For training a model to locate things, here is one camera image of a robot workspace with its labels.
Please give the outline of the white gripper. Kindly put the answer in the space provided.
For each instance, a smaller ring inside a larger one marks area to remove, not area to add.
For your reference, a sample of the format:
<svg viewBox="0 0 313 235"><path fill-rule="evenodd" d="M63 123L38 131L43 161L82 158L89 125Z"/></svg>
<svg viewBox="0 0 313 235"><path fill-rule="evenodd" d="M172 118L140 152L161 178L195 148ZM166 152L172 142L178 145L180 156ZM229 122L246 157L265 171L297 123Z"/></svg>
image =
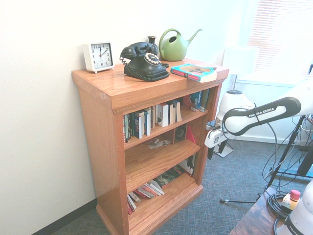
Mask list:
<svg viewBox="0 0 313 235"><path fill-rule="evenodd" d="M227 138L223 134L222 130L220 129L211 129L206 138L204 144L208 147L207 157L208 159L212 159L213 156L213 148L220 144L219 146L219 153L221 154L227 144Z"/></svg>

